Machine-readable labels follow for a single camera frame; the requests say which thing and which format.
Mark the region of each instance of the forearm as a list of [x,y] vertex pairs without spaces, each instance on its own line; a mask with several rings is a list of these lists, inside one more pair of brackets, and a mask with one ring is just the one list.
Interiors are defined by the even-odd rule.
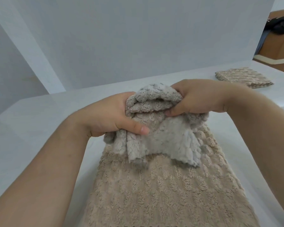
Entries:
[[284,110],[255,91],[243,90],[228,114],[284,209]]
[[66,119],[0,197],[1,226],[61,226],[88,142]]

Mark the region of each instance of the beige towel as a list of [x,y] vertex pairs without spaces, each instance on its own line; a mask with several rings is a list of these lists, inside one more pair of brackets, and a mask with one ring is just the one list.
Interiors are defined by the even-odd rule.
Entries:
[[251,88],[268,87],[273,83],[250,68],[231,68],[226,71],[216,72],[216,78],[222,81],[242,83]]
[[88,227],[251,227],[259,226],[242,186],[207,126],[195,132],[201,166],[148,156],[149,168],[138,171],[107,146],[87,201]]

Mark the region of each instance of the hand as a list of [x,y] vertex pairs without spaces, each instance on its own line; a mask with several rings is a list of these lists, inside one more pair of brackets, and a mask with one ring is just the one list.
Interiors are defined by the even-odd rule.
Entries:
[[87,128],[89,137],[98,137],[119,129],[147,135],[148,127],[125,116],[126,100],[134,93],[124,92],[107,97],[76,111],[72,116],[75,116],[77,121]]
[[216,80],[182,80],[172,85],[183,100],[166,111],[167,116],[177,116],[184,112],[206,113],[227,112],[231,99],[239,90],[247,87]]

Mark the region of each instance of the textured towel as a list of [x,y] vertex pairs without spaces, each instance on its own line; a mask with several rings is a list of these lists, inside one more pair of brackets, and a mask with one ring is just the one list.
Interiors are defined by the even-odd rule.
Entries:
[[250,68],[231,68],[226,71],[216,72],[216,78],[232,83],[242,83],[251,88],[268,87],[273,83]]
[[149,168],[138,171],[106,146],[82,226],[259,227],[210,130],[202,126],[195,135],[202,150],[197,168],[150,155]]
[[113,144],[114,153],[127,154],[129,162],[138,167],[148,166],[146,155],[158,153],[198,166],[201,149],[193,129],[207,120],[208,113],[165,116],[164,110],[181,100],[180,93],[163,84],[151,84],[140,89],[127,99],[125,114],[147,125],[150,128],[149,135],[136,135],[121,129],[106,133],[104,141]]

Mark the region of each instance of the white table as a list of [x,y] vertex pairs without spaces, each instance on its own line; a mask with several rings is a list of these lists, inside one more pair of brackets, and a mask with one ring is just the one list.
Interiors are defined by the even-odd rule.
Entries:
[[[150,83],[173,84],[182,79],[215,79],[214,72],[246,67],[263,73],[275,85],[256,89],[284,107],[284,72],[252,61],[148,77],[23,99],[0,115],[0,195],[37,154],[47,138],[69,114],[109,95],[137,91]],[[211,113],[208,125],[233,171],[245,188],[261,226],[284,226],[284,211],[274,198],[258,167],[227,114]],[[87,145],[65,226],[77,225],[104,148],[102,137]]]

